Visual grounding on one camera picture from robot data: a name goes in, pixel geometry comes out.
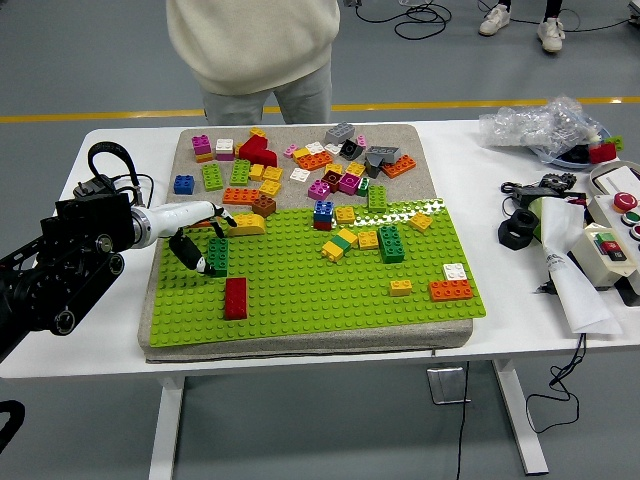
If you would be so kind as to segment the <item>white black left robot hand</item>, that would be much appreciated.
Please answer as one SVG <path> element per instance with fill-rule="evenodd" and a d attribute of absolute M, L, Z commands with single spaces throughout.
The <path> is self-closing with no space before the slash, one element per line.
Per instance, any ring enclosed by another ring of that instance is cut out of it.
<path fill-rule="evenodd" d="M 142 225 L 140 247 L 149 246 L 157 239 L 165 238 L 172 253 L 184 266 L 210 276 L 216 273 L 216 269 L 185 235 L 184 229 L 199 222 L 209 221 L 216 235 L 223 238 L 224 232 L 215 220 L 216 217 L 224 219 L 231 227 L 237 226 L 237 222 L 225 208 L 205 200 L 164 204 L 151 209 L 139 208 L 137 215 Z"/>

